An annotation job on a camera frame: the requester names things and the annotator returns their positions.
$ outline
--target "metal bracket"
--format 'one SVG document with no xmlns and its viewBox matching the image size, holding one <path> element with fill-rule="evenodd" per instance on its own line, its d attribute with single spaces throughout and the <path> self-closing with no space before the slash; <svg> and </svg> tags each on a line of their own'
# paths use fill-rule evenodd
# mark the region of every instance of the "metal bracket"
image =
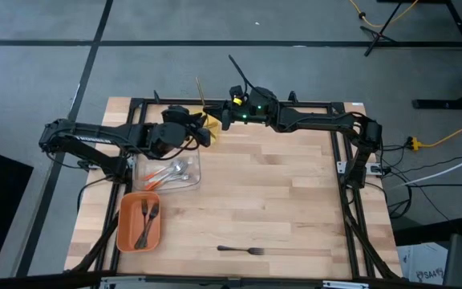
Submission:
<svg viewBox="0 0 462 289">
<path fill-rule="evenodd" d="M 101 278 L 101 285 L 103 285 L 104 288 L 109 288 L 110 285 L 121 285 L 142 282 L 146 282 L 146 276 L 115 276 Z"/>
<path fill-rule="evenodd" d="M 352 283 L 352 282 L 338 282 L 326 281 L 323 282 L 324 288 L 334 289 L 368 289 L 369 285 L 366 283 Z"/>
<path fill-rule="evenodd" d="M 338 174 L 345 173 L 346 167 L 347 167 L 346 161 L 336 162 L 336 169 L 338 170 Z M 365 167 L 367 168 L 367 176 L 381 176 L 382 175 L 380 163 L 367 163 Z"/>
<path fill-rule="evenodd" d="M 228 288 L 240 288 L 241 279 L 240 278 L 228 278 L 228 282 L 225 285 Z"/>
</svg>

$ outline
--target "orange-handled utensil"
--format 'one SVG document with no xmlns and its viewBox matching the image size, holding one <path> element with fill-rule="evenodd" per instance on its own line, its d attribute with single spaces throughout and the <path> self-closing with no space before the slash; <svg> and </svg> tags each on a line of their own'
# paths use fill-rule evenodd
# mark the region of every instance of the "orange-handled utensil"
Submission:
<svg viewBox="0 0 462 289">
<path fill-rule="evenodd" d="M 154 173 L 150 173 L 149 175 L 147 175 L 147 176 L 144 177 L 144 180 L 145 180 L 145 181 L 149 181 L 149 180 L 151 180 L 152 178 L 154 178 L 155 175 L 157 175 L 158 173 L 161 173 L 161 172 L 165 171 L 165 170 L 168 169 L 168 168 L 170 168 L 170 166 L 166 166 L 166 167 L 160 169 L 159 171 L 156 171 L 156 172 L 154 172 Z"/>
<path fill-rule="evenodd" d="M 151 188 L 147 189 L 147 186 L 146 186 L 146 191 L 149 191 L 149 190 L 154 190 L 156 188 L 158 188 L 160 185 L 163 185 L 164 183 L 166 182 L 170 182 L 170 181 L 187 181 L 188 179 L 190 179 L 190 175 L 189 174 L 180 174 L 180 175 L 177 175 L 177 176 L 174 176 L 174 177 L 170 177 L 169 179 L 167 180 L 163 180 L 163 181 L 158 181 L 156 182 L 154 185 L 151 186 Z"/>
<path fill-rule="evenodd" d="M 144 190 L 146 190 L 146 191 L 154 190 L 155 188 L 157 188 L 158 186 L 160 186 L 162 184 L 162 181 L 165 178 L 171 177 L 171 176 L 176 175 L 176 174 L 184 173 L 184 171 L 186 170 L 187 167 L 188 167 L 187 163 L 185 163 L 183 161 L 178 161 L 176 163 L 176 165 L 174 166 L 171 173 L 166 173 L 164 176 L 160 177 L 157 181 L 151 181 L 150 183 L 148 183 L 145 186 Z"/>
<path fill-rule="evenodd" d="M 172 161 L 172 162 L 170 163 L 170 165 L 168 165 L 168 166 L 166 166 L 166 167 L 164 167 L 164 168 L 162 168 L 162 169 L 160 169 L 160 170 L 157 170 L 157 171 L 155 171 L 154 173 L 150 173 L 149 175 L 145 176 L 145 177 L 144 177 L 144 180 L 145 180 L 145 181 L 149 181 L 149 180 L 151 180 L 152 178 L 154 178 L 154 176 L 156 176 L 156 175 L 158 175 L 159 173 L 165 171 L 166 169 L 174 169 L 174 168 L 176 168 L 176 166 L 178 166 L 180 163 L 181 163 L 180 160 L 174 160 L 174 161 Z"/>
</svg>

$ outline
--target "yellow cable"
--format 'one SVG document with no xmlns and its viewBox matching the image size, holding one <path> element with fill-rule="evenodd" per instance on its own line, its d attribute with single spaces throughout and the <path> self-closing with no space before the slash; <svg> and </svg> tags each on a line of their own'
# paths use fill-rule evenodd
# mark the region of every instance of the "yellow cable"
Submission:
<svg viewBox="0 0 462 289">
<path fill-rule="evenodd" d="M 460 133 L 460 132 L 462 132 L 462 129 L 460 129 L 460 130 L 454 132 L 454 133 L 451 134 L 450 136 L 447 136 L 447 137 L 444 137 L 444 138 L 441 139 L 441 140 L 438 140 L 438 141 L 435 142 L 434 144 L 430 144 L 430 145 L 429 145 L 429 144 L 421 144 L 420 147 L 422 147 L 422 148 L 432 148 L 432 147 L 435 147 L 435 146 L 437 146 L 437 145 L 443 143 L 444 141 L 450 139 L 451 137 L 455 136 L 456 134 L 458 134 L 458 133 Z"/>
<path fill-rule="evenodd" d="M 444 137 L 443 139 L 441 140 L 438 140 L 437 142 L 435 142 L 434 144 L 422 144 L 421 142 L 419 142 L 416 137 L 412 137 L 411 138 L 411 149 L 414 150 L 414 151 L 417 151 L 419 150 L 419 148 L 433 148 L 441 143 L 443 143 L 444 141 L 450 139 L 451 137 L 457 135 L 458 133 L 461 133 L 462 132 L 462 129 L 454 132 L 453 134 L 451 134 L 450 136 L 446 136 Z"/>
<path fill-rule="evenodd" d="M 354 0 L 349 0 L 352 5 L 354 5 L 354 8 L 358 11 L 358 14 L 361 14 L 361 10 L 359 9 L 359 7 L 356 5 L 356 3 L 354 3 Z M 391 20 L 390 21 L 390 24 L 392 23 L 395 23 L 397 22 L 397 20 L 401 19 L 409 10 L 411 10 L 413 8 L 413 6 L 416 5 L 416 3 L 418 3 L 419 0 L 415 0 L 404 12 L 402 12 L 399 16 L 395 17 L 395 19 Z M 361 19 L 368 25 L 372 26 L 372 27 L 377 27 L 377 28 L 380 28 L 380 27 L 383 27 L 383 25 L 376 25 L 376 24 L 372 24 L 370 22 L 368 22 L 367 18 L 365 16 L 361 17 Z"/>
</svg>

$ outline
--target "floor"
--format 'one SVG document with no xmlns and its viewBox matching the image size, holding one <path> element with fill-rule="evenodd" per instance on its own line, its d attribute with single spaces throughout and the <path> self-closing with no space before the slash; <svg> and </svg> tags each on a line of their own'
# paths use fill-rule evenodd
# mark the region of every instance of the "floor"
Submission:
<svg viewBox="0 0 462 289">
<path fill-rule="evenodd" d="M 0 0 L 0 39 L 92 40 L 105 0 L 36 2 Z M 371 22 L 381 23 L 393 4 L 357 0 Z M 462 18 L 462 0 L 454 0 Z M 366 41 L 354 7 L 347 0 L 115 0 L 103 40 L 314 40 Z M 446 6 L 419 4 L 390 26 L 399 41 L 462 41 Z M 0 46 L 0 154 L 34 166 L 34 173 L 0 255 L 0 277 L 13 275 L 31 221 L 43 194 L 51 162 L 37 142 L 43 125 L 66 117 L 83 79 L 90 47 Z M 362 102 L 383 125 L 385 145 L 407 136 L 429 143 L 462 128 L 462 111 L 417 111 L 411 100 L 455 99 L 462 95 L 462 49 L 376 49 L 363 56 L 353 47 L 99 47 L 77 121 L 98 124 L 109 96 L 150 97 L 156 89 L 170 98 L 205 94 L 224 98 L 241 83 L 227 59 L 232 54 L 248 78 L 279 98 L 290 90 L 300 100 Z M 410 169 L 462 155 L 462 134 L 435 149 L 406 152 L 399 168 Z M 388 162 L 399 152 L 386 153 Z M 75 159 L 67 157 L 66 163 Z M 447 167 L 408 173 L 424 177 Z M 62 169 L 36 248 L 30 275 L 63 269 L 75 223 L 75 202 L 86 174 Z M 462 169 L 436 178 L 462 183 Z M 389 202 L 406 197 L 390 189 Z M 448 218 L 462 217 L 462 188 L 425 190 Z M 406 218 L 394 228 L 442 222 L 420 192 Z"/>
</svg>

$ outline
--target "clear plastic container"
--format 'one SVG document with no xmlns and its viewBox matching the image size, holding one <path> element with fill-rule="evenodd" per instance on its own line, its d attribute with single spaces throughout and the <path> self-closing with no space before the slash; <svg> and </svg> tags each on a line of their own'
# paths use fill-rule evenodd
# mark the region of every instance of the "clear plastic container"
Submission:
<svg viewBox="0 0 462 289">
<path fill-rule="evenodd" d="M 185 161 L 188 164 L 187 169 L 183 174 L 189 175 L 188 180 L 167 181 L 158 188 L 154 189 L 156 193 L 173 193 L 185 190 L 197 189 L 201 180 L 201 162 L 199 158 L 199 149 L 188 151 L 184 150 L 179 156 L 168 161 L 149 160 L 144 155 L 135 155 L 133 157 L 133 189 L 137 191 L 145 191 L 145 186 L 150 181 L 157 181 L 161 176 L 164 176 L 170 171 L 170 165 L 174 160 Z M 154 178 L 146 181 L 145 177 L 151 173 L 165 169 Z"/>
</svg>

